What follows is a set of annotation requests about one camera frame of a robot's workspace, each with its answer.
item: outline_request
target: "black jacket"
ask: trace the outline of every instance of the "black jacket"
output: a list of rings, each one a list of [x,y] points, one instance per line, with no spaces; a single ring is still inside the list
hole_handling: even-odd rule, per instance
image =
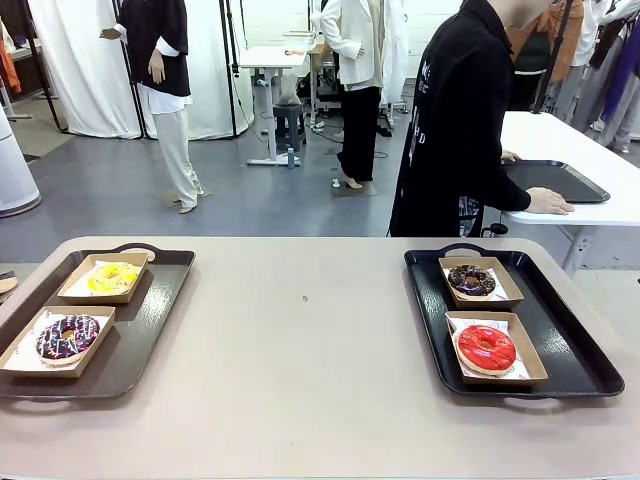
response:
[[[118,23],[127,29],[127,52],[135,82],[177,97],[191,95],[184,0],[124,0]],[[162,57],[166,80],[156,85],[149,74],[149,60],[160,37],[180,54]]]
[[[502,22],[486,0],[467,0],[436,32],[416,79],[392,236],[457,237],[465,221],[475,223],[471,234],[478,234],[483,205],[529,208],[529,194],[500,162],[514,73],[510,53]]]

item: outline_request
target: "white paper liner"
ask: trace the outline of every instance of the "white paper liner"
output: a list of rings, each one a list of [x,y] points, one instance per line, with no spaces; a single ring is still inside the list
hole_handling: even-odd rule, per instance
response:
[[[27,333],[22,341],[18,344],[9,360],[4,365],[5,370],[20,370],[24,372],[43,372],[47,370],[73,370],[76,364],[82,359],[78,359],[78,362],[74,362],[70,365],[55,366],[44,363],[38,355],[36,350],[36,341],[40,333],[47,327],[53,325],[59,320],[63,320],[66,315],[59,313],[51,313],[48,310],[36,320],[29,333]],[[100,335],[104,330],[105,325],[109,321],[109,317],[92,317],[100,324]]]
[[[80,277],[80,279],[76,283],[69,287],[64,295],[66,297],[110,297],[113,295],[122,295],[123,293],[126,293],[129,290],[128,288],[117,292],[94,292],[89,288],[89,279],[96,270],[108,264],[118,265],[124,263],[126,262],[103,262],[101,260],[96,261],[95,266],[87,273],[85,273],[82,277]],[[132,266],[136,269],[136,273],[140,275],[140,271],[142,270],[142,268],[136,267],[135,265]]]
[[[444,268],[444,275],[445,278],[449,278],[449,272],[451,272],[451,268]],[[493,279],[496,281],[496,289],[491,292],[491,295],[487,296],[487,297],[473,297],[473,301],[479,301],[479,302],[503,302],[506,300],[509,300],[509,296],[507,295],[507,292],[505,291],[504,287],[502,286],[502,283],[500,283],[500,279],[498,278],[498,275],[496,274],[495,270],[493,268],[489,268],[486,270],[486,272],[491,275],[493,277]]]
[[[500,330],[505,335],[509,336],[509,322],[498,322],[495,320],[474,320],[468,318],[455,318],[450,317],[447,314],[447,320],[453,325],[455,329],[455,333],[451,336],[451,340],[453,341],[453,348],[457,349],[458,345],[458,337],[460,334],[469,327],[474,325],[481,325],[484,327],[495,328],[496,330]],[[516,349],[516,361],[511,366],[509,371],[504,375],[483,375],[482,373],[471,370],[467,367],[462,361],[459,361],[460,368],[462,369],[462,373],[466,377],[472,378],[498,378],[500,380],[531,380],[531,375],[527,371],[527,367],[525,366],[522,358],[520,358],[520,354]]]

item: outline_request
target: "collar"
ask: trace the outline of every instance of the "collar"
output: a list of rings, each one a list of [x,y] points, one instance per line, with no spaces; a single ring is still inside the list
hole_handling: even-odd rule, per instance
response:
[[[461,11],[470,12],[480,18],[489,30],[489,33],[500,40],[509,51],[509,54],[513,53],[511,51],[511,42],[509,41],[509,37],[507,37],[507,32],[504,29],[502,20],[500,20],[500,17],[487,0],[465,0]]]

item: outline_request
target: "purple garment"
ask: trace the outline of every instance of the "purple garment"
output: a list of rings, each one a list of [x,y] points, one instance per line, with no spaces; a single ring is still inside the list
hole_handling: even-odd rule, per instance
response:
[[[631,36],[624,46],[620,55],[620,61],[611,82],[611,87],[607,92],[607,98],[602,112],[602,120],[608,122],[618,109],[622,94],[627,87],[627,82],[633,75],[636,67],[640,65],[640,22],[638,22],[631,32]]]

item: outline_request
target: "beige tabletop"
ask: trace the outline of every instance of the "beige tabletop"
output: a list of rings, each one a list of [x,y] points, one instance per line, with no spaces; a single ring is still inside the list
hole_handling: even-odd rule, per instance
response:
[[[69,252],[131,241],[197,254],[140,384],[116,401],[0,402],[0,473],[557,479],[640,472],[637,347],[613,333],[536,244],[481,241],[533,257],[625,377],[622,396],[523,402],[449,393],[403,260],[407,250],[451,243],[444,239],[76,239],[0,308],[0,323]]]

